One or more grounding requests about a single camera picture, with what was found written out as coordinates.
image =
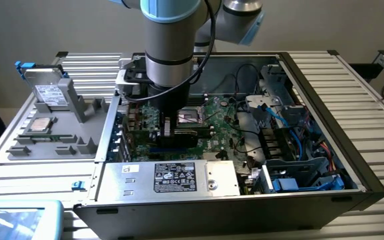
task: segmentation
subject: blue cable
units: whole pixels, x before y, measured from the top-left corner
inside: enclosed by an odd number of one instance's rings
[[[286,121],[284,118],[282,118],[274,111],[270,107],[266,108],[267,112],[276,118],[279,119],[283,124],[286,125],[287,128],[290,128],[290,125],[288,125],[288,122]],[[298,142],[298,146],[299,146],[299,159],[298,161],[302,160],[302,156],[303,156],[303,147],[302,147],[302,143],[300,143],[300,140],[299,140],[299,137],[296,135],[296,133],[294,132],[294,130],[290,130],[290,134],[292,135],[294,139],[296,140]]]

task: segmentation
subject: sticker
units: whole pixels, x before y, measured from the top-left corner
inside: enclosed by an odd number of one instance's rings
[[[124,165],[123,166],[123,174],[128,173],[139,173],[140,165]]]
[[[153,191],[156,193],[196,192],[196,182],[193,162],[155,164]]]
[[[36,85],[35,86],[44,103],[48,106],[67,106],[65,96],[56,85]]]

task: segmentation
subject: tablet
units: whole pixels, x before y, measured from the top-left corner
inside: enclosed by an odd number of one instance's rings
[[[59,240],[63,215],[56,200],[0,200],[0,240]]]

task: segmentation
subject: power supply label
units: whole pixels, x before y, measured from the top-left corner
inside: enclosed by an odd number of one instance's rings
[[[193,162],[156,163],[153,191],[156,193],[195,192],[197,177]]]
[[[65,96],[56,85],[36,85],[35,86],[43,101],[48,106],[67,106]]]

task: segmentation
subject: white wall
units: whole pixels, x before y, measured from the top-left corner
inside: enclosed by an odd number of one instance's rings
[[[384,0],[264,0],[251,47],[219,51],[335,49],[368,62],[384,49]],[[29,89],[15,61],[51,63],[59,51],[143,51],[143,16],[108,0],[0,0],[0,108],[19,107]]]

